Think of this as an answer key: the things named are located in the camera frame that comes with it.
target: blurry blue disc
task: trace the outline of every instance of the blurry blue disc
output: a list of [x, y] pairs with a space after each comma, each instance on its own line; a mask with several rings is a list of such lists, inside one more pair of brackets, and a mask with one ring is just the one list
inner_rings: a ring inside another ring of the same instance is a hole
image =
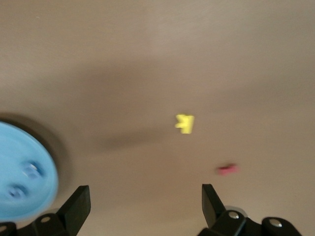
[[0, 121], [0, 221], [19, 221], [46, 210], [58, 174], [46, 148], [32, 135]]

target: metal screw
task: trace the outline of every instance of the metal screw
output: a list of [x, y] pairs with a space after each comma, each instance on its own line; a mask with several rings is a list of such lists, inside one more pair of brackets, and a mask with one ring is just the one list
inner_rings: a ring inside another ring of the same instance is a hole
[[269, 222], [275, 227], [278, 227], [278, 228], [282, 227], [281, 222], [277, 219], [270, 219]]
[[49, 216], [45, 216], [44, 218], [42, 218], [42, 219], [40, 220], [41, 223], [46, 223], [46, 222], [48, 222], [48, 221], [50, 221], [50, 217], [49, 217]]
[[37, 179], [42, 176], [42, 173], [35, 162], [28, 162], [24, 164], [23, 173], [31, 179]]
[[12, 200], [19, 200], [26, 198], [26, 188], [21, 185], [10, 186], [7, 191], [8, 198]]
[[239, 219], [239, 218], [240, 218], [240, 216], [239, 216], [236, 212], [234, 212], [234, 211], [230, 211], [230, 212], [228, 213], [228, 215], [229, 215], [231, 218], [233, 218], [233, 219]]

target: blue circular object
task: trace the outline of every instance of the blue circular object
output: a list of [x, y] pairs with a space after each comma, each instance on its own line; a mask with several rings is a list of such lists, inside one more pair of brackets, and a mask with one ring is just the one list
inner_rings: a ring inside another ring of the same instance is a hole
[[55, 163], [32, 135], [0, 121], [0, 221], [36, 216], [58, 190]]

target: small yellow object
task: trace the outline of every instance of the small yellow object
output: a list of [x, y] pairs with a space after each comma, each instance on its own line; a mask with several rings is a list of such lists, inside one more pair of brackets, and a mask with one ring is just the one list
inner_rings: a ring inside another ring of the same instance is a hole
[[178, 123], [175, 125], [176, 128], [181, 128], [182, 134], [191, 134], [194, 116], [178, 114], [176, 115]]

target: pink object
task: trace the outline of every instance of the pink object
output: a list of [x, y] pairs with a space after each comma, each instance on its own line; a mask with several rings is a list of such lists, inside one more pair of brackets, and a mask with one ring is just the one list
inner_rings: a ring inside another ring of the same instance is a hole
[[218, 168], [218, 174], [221, 176], [225, 176], [229, 173], [235, 173], [238, 172], [238, 167], [235, 164], [231, 164], [225, 167], [219, 167]]

